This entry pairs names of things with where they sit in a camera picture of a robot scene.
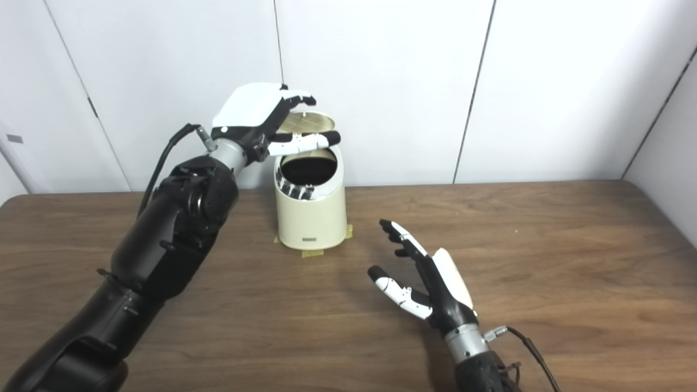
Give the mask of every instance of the yellow tape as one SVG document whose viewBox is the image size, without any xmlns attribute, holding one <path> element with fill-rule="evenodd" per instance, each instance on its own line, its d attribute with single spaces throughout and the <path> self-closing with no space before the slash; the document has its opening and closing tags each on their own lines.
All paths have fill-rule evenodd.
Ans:
<svg viewBox="0 0 697 392">
<path fill-rule="evenodd" d="M 306 257 L 314 257 L 314 256 L 322 256 L 322 255 L 324 255 L 324 249 L 320 249 L 320 250 L 304 250 L 304 251 L 302 252 L 302 258 L 303 258 L 303 259 L 306 258 Z"/>
</svg>

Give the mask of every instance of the white robotic hand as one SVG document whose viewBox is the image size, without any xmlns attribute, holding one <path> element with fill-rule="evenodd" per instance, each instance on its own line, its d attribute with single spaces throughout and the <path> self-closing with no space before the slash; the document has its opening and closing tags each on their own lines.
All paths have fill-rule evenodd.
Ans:
<svg viewBox="0 0 697 392">
<path fill-rule="evenodd" d="M 400 308 L 429 319 L 434 328 L 450 331 L 476 322 L 472 298 L 450 254 L 440 248 L 431 256 L 402 226 L 389 220 L 380 220 L 380 225 L 390 241 L 403 245 L 404 249 L 396 250 L 395 255 L 414 260 L 429 295 L 397 282 L 381 267 L 373 266 L 368 275 L 378 288 Z"/>
<path fill-rule="evenodd" d="M 253 162 L 268 156 L 325 149 L 341 141 L 336 130 L 317 134 L 277 134 L 291 109 L 315 105 L 306 91 L 288 90 L 280 83 L 252 83 L 236 89 L 213 119 L 210 138 L 201 131 L 210 156 L 239 175 Z"/>
</svg>

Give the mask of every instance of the black hinge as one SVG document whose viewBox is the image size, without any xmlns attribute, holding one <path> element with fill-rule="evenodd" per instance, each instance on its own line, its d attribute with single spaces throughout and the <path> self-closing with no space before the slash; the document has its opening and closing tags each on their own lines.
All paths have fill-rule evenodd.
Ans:
<svg viewBox="0 0 697 392">
<path fill-rule="evenodd" d="M 94 113 L 94 117 L 99 118 L 99 114 L 97 114 L 97 109 L 95 109 L 94 105 L 92 104 L 92 98 L 87 97 L 87 102 L 89 102 L 89 107 L 92 108 L 92 113 Z"/>
</svg>

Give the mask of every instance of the cable connector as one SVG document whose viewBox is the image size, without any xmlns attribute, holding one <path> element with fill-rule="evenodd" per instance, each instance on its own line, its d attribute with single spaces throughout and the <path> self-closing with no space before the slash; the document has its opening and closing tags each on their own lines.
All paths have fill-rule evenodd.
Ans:
<svg viewBox="0 0 697 392">
<path fill-rule="evenodd" d="M 196 128 L 196 134 L 201 138 L 201 141 L 206 146 L 206 150 L 209 153 L 214 152 L 217 149 L 217 144 L 210 138 L 210 135 L 206 132 L 206 129 L 202 126 Z"/>
<path fill-rule="evenodd" d="M 491 342 L 492 340 L 498 338 L 499 336 L 504 335 L 507 332 L 508 332 L 508 327 L 506 327 L 505 325 L 497 326 L 496 328 L 494 328 L 490 331 L 484 332 L 482 334 L 482 339 L 484 339 L 484 341 L 488 343 L 488 342 Z"/>
</svg>

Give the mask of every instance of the black cable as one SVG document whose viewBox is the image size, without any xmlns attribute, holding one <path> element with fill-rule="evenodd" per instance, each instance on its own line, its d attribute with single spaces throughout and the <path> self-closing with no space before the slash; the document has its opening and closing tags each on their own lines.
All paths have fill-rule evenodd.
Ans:
<svg viewBox="0 0 697 392">
<path fill-rule="evenodd" d="M 140 202 L 140 209 L 138 210 L 138 216 L 145 211 L 145 207 L 148 206 L 148 201 L 150 201 L 150 195 L 153 192 L 153 189 L 155 187 L 155 183 L 158 181 L 158 177 L 160 177 L 160 172 L 162 171 L 162 167 L 164 166 L 164 162 L 167 160 L 167 156 L 169 155 L 169 152 L 172 150 L 172 148 L 179 143 L 180 140 L 182 140 L 186 135 L 189 135 L 191 132 L 194 132 L 196 129 L 200 127 L 199 124 L 186 124 L 183 128 L 178 130 L 174 136 L 169 138 L 169 142 L 167 142 L 167 146 L 164 148 L 164 151 L 162 152 L 162 155 L 160 155 L 160 160 L 158 161 L 157 165 L 155 166 L 155 171 L 153 172 L 153 176 L 150 178 L 150 182 L 148 183 L 148 187 L 145 188 L 145 194 L 143 195 L 143 200 Z"/>
<path fill-rule="evenodd" d="M 559 385 L 557 385 L 557 380 L 554 379 L 554 376 L 552 375 L 552 372 L 549 370 L 547 367 L 547 364 L 544 362 L 544 358 L 542 358 L 542 354 L 537 351 L 537 348 L 533 344 L 533 341 L 530 340 L 530 338 L 527 338 L 525 335 L 520 333 L 517 329 L 511 328 L 510 326 L 506 326 L 508 331 L 515 336 L 518 337 L 518 339 L 523 341 L 523 344 L 525 347 L 528 348 L 530 353 L 535 357 L 535 360 L 537 363 L 539 363 L 540 366 L 542 366 L 542 370 L 544 371 L 544 374 L 547 376 L 547 379 L 549 379 L 549 383 L 552 384 L 552 389 L 554 392 L 561 392 L 561 389 L 559 389 Z"/>
</svg>

